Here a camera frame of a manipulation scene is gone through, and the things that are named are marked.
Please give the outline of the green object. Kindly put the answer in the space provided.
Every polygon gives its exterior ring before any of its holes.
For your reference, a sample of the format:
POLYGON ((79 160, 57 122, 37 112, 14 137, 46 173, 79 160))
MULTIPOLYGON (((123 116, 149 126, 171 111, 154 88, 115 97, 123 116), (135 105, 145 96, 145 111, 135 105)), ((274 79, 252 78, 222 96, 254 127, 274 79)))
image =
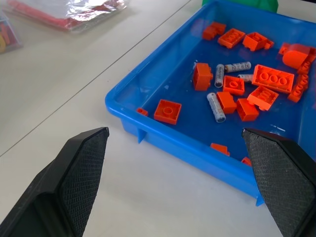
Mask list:
POLYGON ((269 13, 277 13, 278 0, 221 0, 227 2, 233 2, 234 4, 244 5, 248 8, 248 11, 262 11, 269 13))

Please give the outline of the blue plastic tray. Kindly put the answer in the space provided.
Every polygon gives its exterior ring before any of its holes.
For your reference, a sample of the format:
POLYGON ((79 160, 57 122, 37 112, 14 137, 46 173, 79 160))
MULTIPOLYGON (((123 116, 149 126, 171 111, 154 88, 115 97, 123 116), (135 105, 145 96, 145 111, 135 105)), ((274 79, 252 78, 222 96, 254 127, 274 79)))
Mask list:
POLYGON ((248 11, 244 5, 215 0, 204 5, 119 82, 107 94, 106 107, 139 141, 159 147, 262 204, 252 169, 241 163, 247 156, 242 130, 250 127, 294 140, 316 160, 316 61, 309 73, 308 90, 298 103, 282 94, 269 111, 261 112, 252 122, 243 122, 234 113, 217 123, 207 92, 194 90, 193 73, 196 63, 207 63, 215 69, 218 64, 244 61, 295 73, 283 64, 278 53, 285 42, 316 47, 316 23, 248 11), (227 49, 216 40, 203 40, 203 30, 214 21, 226 24, 228 29, 261 33, 274 46, 251 52, 241 44, 227 49), (182 104, 176 125, 154 119, 160 99, 182 104), (148 111, 148 116, 138 113, 138 108, 148 111), (212 149, 211 143, 227 146, 230 156, 212 149))

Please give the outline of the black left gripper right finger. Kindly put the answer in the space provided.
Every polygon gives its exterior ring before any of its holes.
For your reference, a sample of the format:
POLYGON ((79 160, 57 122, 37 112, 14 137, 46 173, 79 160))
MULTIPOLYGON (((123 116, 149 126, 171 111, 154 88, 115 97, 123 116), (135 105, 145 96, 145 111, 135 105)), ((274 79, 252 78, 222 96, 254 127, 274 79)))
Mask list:
POLYGON ((259 192, 283 237, 316 237, 316 162, 293 140, 242 131, 259 192))

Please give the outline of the orange rectangular hollow brick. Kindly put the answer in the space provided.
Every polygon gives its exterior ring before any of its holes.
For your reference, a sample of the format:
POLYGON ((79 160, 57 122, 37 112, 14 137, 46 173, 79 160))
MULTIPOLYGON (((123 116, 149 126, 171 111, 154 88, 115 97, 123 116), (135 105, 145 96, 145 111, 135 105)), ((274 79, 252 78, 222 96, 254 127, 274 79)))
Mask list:
POLYGON ((245 37, 245 32, 231 28, 218 38, 218 43, 228 49, 236 46, 245 37))

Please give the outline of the clear bag with red items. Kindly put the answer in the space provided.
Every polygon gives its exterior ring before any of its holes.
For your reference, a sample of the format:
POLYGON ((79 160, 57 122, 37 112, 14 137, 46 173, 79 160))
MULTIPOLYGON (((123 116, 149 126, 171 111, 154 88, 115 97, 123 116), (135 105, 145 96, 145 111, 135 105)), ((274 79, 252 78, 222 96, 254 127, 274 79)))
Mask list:
POLYGON ((0 7, 62 31, 82 31, 122 11, 129 3, 130 0, 0 0, 0 7))

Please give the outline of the orange stepped brick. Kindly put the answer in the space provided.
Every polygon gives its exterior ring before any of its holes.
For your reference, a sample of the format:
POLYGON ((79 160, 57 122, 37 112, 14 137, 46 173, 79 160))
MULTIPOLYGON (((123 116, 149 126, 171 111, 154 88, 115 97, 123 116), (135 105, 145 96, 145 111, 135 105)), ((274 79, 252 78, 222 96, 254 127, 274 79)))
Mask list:
POLYGON ((208 27, 206 27, 202 33, 202 38, 204 40, 212 40, 217 35, 222 35, 225 32, 226 24, 212 22, 208 27))

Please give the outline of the orange slanted brick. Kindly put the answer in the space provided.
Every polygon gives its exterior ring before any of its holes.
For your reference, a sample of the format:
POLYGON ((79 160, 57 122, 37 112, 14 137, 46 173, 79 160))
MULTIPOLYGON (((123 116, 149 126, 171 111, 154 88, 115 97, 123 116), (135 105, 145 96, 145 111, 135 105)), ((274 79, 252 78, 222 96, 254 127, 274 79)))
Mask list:
POLYGON ((256 105, 262 111, 268 111, 279 94, 263 86, 257 87, 252 91, 247 100, 251 105, 256 105))

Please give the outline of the orange long narrow brick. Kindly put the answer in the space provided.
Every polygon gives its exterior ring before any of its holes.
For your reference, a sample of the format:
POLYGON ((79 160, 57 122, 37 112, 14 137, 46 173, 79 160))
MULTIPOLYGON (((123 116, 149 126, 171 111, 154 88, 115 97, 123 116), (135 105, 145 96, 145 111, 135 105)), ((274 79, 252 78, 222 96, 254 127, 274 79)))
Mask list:
POLYGON ((292 88, 292 91, 288 95, 287 99, 297 103, 303 93, 308 89, 309 76, 307 74, 301 74, 297 76, 296 83, 292 88))

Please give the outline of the orange smooth brick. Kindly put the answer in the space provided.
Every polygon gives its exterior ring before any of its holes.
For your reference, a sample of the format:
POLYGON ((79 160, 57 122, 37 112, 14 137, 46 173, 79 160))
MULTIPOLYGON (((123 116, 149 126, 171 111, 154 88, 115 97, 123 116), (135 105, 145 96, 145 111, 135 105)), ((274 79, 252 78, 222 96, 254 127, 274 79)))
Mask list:
POLYGON ((243 122, 255 121, 259 115, 259 111, 246 98, 237 100, 237 113, 243 122))

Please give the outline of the orange square flat brick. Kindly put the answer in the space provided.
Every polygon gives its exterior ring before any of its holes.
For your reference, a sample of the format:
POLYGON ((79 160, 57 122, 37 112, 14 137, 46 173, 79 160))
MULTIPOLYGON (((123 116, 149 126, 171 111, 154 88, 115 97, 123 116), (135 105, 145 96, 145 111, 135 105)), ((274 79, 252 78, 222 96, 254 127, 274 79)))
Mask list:
POLYGON ((154 119, 160 122, 176 125, 181 111, 182 104, 160 99, 154 119))

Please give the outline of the orange rounded brick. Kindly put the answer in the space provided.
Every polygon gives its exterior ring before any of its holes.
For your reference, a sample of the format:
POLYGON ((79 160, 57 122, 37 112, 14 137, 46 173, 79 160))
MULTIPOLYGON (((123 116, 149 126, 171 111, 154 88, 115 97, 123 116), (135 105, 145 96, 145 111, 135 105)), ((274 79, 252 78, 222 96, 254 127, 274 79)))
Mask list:
POLYGON ((282 61, 285 65, 294 69, 299 67, 306 60, 310 52, 310 47, 302 44, 290 44, 283 54, 282 61))

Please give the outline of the orange tall brick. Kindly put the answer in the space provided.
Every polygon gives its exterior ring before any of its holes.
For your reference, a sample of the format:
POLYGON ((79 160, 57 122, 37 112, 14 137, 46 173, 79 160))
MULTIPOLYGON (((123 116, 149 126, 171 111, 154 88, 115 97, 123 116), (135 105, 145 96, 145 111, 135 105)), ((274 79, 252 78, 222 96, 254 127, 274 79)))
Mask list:
POLYGON ((196 63, 193 74, 193 85, 196 91, 207 91, 211 86, 213 74, 207 63, 196 63))

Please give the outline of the orange large studded brick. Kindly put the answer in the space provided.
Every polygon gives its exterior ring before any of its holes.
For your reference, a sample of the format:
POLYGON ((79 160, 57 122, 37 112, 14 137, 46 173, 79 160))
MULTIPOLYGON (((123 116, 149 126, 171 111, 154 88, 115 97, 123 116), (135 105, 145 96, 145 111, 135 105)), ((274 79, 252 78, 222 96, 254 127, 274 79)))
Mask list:
POLYGON ((292 91, 293 83, 294 74, 260 64, 254 68, 253 85, 264 86, 268 89, 288 94, 292 91))

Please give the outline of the orange square studded brick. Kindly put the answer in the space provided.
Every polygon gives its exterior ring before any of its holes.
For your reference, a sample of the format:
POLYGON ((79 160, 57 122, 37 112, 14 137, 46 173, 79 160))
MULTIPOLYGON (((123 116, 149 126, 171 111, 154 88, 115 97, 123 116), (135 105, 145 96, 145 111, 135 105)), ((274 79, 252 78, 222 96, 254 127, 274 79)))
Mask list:
POLYGON ((223 91, 233 95, 243 95, 245 93, 244 81, 238 77, 224 76, 223 91))

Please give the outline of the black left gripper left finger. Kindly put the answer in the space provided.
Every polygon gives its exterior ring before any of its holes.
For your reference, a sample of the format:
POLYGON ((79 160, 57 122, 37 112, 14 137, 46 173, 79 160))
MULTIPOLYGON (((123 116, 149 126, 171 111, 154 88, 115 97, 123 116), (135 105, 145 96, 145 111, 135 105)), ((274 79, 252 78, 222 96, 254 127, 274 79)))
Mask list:
POLYGON ((99 189, 109 129, 70 138, 0 224, 0 237, 82 237, 99 189))

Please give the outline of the clear plastic container with items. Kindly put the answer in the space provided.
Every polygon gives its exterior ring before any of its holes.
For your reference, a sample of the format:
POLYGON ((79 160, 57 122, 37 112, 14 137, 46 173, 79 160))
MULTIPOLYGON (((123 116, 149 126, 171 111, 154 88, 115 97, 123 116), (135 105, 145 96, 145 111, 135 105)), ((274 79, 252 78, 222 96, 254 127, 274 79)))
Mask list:
POLYGON ((3 11, 0 10, 0 54, 22 47, 22 42, 3 11))

